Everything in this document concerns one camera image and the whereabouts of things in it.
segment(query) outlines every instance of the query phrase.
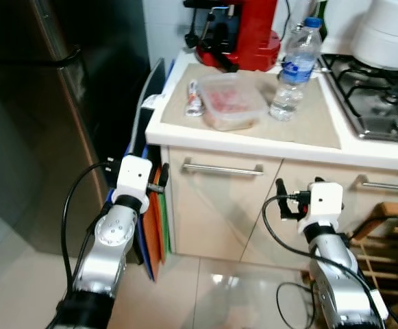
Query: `cabinet door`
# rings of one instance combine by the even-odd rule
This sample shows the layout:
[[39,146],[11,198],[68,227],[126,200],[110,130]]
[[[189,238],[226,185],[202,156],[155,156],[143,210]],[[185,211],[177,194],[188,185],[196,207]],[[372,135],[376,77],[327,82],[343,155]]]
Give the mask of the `cabinet door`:
[[[357,178],[360,174],[367,175],[372,182],[398,185],[398,171],[368,169],[362,167],[340,166],[333,164],[317,164],[285,159],[277,178],[282,178],[287,192],[306,190],[307,185],[316,176],[328,182],[337,182],[343,186],[343,209],[338,222],[338,232],[352,231],[364,221],[374,206],[380,202],[398,202],[398,191],[362,186]],[[273,183],[268,197],[276,195]],[[297,211],[296,206],[289,202],[290,208]],[[267,218],[277,235],[287,244],[303,251],[308,251],[304,236],[297,234],[296,221],[281,221],[277,202],[269,204]],[[242,261],[265,265],[277,265],[303,269],[308,259],[288,252],[278,245],[267,232],[260,215],[249,240]]]
[[[185,161],[208,169],[185,169]],[[176,252],[240,260],[281,162],[279,158],[170,148]],[[243,175],[232,169],[264,174]]]

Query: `coffee machine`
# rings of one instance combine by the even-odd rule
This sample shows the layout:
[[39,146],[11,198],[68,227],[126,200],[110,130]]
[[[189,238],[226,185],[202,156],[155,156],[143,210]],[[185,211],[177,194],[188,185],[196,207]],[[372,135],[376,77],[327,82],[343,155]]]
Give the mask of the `coffee machine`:
[[[186,44],[197,58],[228,72],[238,69],[268,71],[275,64],[280,41],[272,31],[277,0],[185,0],[194,8]],[[205,27],[195,34],[197,9],[208,9]]]

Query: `plastic bottle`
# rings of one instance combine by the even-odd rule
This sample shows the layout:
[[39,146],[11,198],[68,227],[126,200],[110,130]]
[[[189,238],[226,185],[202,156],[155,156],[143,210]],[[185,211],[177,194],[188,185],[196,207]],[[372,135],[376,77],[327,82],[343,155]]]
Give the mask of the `plastic bottle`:
[[303,88],[310,79],[314,64],[321,52],[319,28],[322,20],[308,17],[304,29],[289,41],[288,51],[270,114],[277,120],[290,120],[303,98]]

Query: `refrigerator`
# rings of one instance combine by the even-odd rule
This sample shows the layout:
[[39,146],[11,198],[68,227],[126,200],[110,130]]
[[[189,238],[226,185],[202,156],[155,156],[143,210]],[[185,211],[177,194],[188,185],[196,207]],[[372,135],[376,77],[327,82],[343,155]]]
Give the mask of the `refrigerator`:
[[[122,158],[149,71],[141,0],[0,0],[0,220],[38,251],[60,253],[76,176]],[[71,256],[110,179],[94,171],[76,190]]]

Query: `white countertop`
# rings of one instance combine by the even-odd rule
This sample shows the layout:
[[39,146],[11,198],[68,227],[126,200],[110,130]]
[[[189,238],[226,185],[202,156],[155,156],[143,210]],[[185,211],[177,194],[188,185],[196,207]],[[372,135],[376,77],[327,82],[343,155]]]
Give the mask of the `white countertop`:
[[[398,170],[398,143],[364,141],[357,138],[322,73],[314,73],[313,76],[319,77],[341,149],[271,141],[230,132],[198,130],[162,123],[165,105],[190,63],[198,63],[195,55],[180,51],[162,95],[156,101],[155,111],[145,132],[149,144]],[[269,73],[279,71],[280,67],[275,67]]]

